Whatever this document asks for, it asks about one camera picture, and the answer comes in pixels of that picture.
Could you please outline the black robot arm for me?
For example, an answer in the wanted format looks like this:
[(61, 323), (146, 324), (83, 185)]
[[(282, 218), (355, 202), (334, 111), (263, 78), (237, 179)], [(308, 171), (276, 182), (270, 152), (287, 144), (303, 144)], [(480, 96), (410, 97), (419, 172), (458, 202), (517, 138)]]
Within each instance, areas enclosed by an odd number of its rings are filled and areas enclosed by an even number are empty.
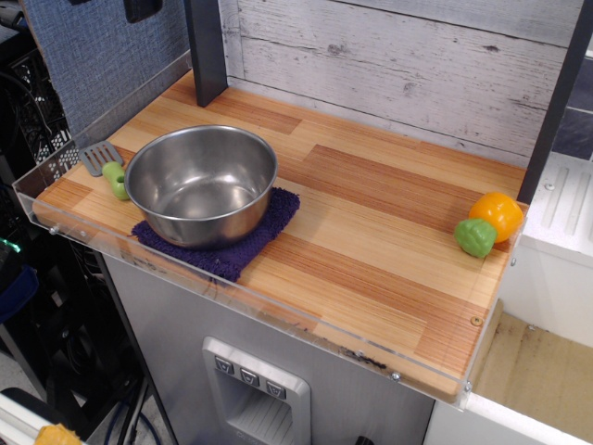
[(156, 15), (163, 6), (162, 0), (124, 0), (124, 11), (129, 23), (138, 23)]

